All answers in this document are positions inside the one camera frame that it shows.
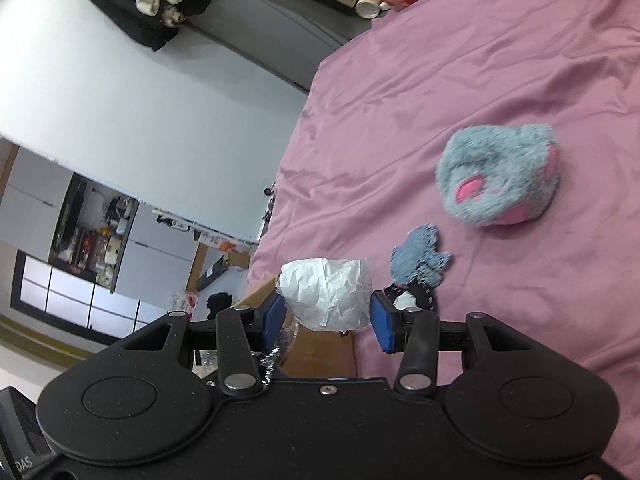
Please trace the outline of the grey pink fluffy plush toy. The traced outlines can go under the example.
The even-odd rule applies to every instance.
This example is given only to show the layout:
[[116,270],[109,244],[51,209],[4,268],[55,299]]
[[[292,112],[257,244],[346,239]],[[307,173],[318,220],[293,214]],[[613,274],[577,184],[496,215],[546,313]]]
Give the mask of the grey pink fluffy plush toy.
[[548,125],[460,129],[436,168],[442,206],[479,228],[537,219],[558,188],[559,162],[559,143]]

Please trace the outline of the white paper cup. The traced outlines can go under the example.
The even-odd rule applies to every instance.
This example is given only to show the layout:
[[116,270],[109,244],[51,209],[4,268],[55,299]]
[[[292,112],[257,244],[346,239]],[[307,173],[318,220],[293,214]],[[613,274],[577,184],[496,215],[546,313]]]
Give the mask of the white paper cup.
[[390,6],[382,0],[357,0],[354,10],[364,20],[374,20],[383,12],[390,10]]

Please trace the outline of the black framed window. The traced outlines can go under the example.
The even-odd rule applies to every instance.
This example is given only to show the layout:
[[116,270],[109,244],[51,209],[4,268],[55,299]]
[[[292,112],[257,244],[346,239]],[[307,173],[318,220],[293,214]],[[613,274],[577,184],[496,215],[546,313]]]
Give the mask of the black framed window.
[[65,333],[111,344],[164,315],[173,294],[157,280],[134,280],[110,292],[19,252],[10,308]]

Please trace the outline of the pink bed sheet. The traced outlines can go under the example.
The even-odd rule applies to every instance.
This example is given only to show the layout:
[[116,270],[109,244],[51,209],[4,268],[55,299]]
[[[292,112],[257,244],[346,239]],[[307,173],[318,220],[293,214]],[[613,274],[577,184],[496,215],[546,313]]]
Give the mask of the pink bed sheet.
[[422,0],[323,61],[256,288],[300,259],[423,275],[599,374],[639,474],[639,0]]

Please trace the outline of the black white stitched fabric patch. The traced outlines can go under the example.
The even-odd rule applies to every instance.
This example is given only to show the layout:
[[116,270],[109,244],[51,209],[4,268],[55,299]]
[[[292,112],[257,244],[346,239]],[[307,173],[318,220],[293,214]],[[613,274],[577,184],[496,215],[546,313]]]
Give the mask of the black white stitched fabric patch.
[[384,289],[384,294],[397,310],[420,308],[436,311],[438,302],[434,288],[412,281],[406,287],[391,284]]

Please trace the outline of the open kitchen shelf cabinet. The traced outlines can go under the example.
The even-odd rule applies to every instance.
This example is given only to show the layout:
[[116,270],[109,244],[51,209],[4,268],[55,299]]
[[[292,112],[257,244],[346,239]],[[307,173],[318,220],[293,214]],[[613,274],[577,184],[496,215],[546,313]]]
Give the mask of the open kitchen shelf cabinet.
[[48,263],[114,292],[139,202],[80,174],[70,179]]

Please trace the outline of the black device box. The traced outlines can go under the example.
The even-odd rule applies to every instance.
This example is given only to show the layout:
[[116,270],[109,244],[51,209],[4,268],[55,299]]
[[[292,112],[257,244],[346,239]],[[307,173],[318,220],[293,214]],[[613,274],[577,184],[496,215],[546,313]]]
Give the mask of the black device box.
[[30,479],[53,458],[36,404],[14,387],[1,390],[1,466],[11,479]]

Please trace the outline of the blue denim fabric patch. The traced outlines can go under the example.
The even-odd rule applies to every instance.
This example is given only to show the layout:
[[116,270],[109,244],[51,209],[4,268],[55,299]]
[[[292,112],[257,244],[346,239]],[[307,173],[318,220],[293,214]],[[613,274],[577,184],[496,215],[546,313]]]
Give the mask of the blue denim fabric patch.
[[390,277],[399,286],[417,282],[436,288],[452,261],[450,252],[439,249],[439,232],[433,223],[417,226],[392,250]]

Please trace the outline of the white paper ball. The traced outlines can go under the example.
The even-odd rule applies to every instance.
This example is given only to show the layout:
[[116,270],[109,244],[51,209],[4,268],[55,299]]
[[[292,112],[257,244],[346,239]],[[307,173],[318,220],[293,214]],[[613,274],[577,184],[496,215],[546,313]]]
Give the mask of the white paper ball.
[[346,333],[370,323],[373,287],[366,260],[312,258],[285,263],[277,291],[307,330]]

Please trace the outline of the brown cardboard box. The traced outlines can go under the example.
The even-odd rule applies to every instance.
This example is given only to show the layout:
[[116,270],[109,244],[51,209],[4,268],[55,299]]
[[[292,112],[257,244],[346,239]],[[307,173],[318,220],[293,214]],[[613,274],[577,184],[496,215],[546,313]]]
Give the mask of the brown cardboard box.
[[[270,292],[278,292],[275,276],[237,301],[233,307],[236,310],[258,307]],[[307,330],[288,308],[274,349],[279,350],[276,367],[290,377],[346,378],[357,375],[351,333]]]

